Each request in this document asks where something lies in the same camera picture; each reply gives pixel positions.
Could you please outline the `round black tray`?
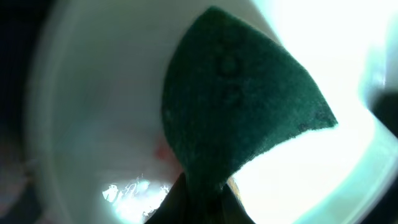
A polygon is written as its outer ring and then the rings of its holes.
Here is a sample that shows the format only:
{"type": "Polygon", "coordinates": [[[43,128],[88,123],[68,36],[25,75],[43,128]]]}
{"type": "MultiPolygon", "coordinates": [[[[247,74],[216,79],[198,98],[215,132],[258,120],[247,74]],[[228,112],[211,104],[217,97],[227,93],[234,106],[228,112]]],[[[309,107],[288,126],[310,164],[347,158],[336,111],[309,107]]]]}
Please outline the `round black tray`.
{"type": "Polygon", "coordinates": [[[53,1],[1,1],[1,223],[43,216],[26,157],[26,84],[37,39],[53,1]]]}

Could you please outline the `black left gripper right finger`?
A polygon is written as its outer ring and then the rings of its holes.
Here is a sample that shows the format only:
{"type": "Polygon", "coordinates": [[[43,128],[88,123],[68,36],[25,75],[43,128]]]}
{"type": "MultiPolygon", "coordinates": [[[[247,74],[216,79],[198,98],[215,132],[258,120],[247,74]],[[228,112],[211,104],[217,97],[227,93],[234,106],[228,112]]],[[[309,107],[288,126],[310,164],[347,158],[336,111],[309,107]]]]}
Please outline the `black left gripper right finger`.
{"type": "Polygon", "coordinates": [[[224,224],[255,224],[228,184],[223,187],[219,200],[224,224]]]}

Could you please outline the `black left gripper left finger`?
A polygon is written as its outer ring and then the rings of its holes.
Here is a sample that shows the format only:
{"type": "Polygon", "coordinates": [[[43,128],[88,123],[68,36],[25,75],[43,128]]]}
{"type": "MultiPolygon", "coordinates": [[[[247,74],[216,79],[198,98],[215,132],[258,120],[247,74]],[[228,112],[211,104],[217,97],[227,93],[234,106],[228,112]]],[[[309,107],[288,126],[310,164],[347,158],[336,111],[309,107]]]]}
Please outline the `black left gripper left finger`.
{"type": "Polygon", "coordinates": [[[184,224],[187,205],[186,177],[182,173],[146,224],[184,224]]]}

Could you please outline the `mint plate with red stain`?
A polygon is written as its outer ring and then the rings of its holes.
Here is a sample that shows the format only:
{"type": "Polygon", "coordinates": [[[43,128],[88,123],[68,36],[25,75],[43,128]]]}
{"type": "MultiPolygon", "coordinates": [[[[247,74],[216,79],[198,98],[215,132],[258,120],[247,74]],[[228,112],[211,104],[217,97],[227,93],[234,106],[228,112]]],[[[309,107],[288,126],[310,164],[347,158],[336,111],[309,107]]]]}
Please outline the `mint plate with red stain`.
{"type": "MultiPolygon", "coordinates": [[[[184,173],[164,132],[164,80],[211,6],[288,51],[337,120],[227,179],[254,223],[361,223],[393,185],[397,138],[376,106],[397,92],[396,1],[59,1],[25,114],[39,198],[57,223],[146,223],[184,173]]],[[[223,223],[222,190],[187,185],[185,223],[223,223]]]]}

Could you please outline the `green yellow sponge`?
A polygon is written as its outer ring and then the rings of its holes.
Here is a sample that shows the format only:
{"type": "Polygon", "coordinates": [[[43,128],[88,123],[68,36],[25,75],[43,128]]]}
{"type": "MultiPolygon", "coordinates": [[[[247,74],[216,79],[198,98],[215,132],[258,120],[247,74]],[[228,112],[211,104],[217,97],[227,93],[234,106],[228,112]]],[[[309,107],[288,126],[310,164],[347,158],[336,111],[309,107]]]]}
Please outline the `green yellow sponge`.
{"type": "Polygon", "coordinates": [[[193,193],[219,192],[241,166],[337,120],[283,47],[211,6],[181,39],[164,80],[165,136],[193,193]]]}

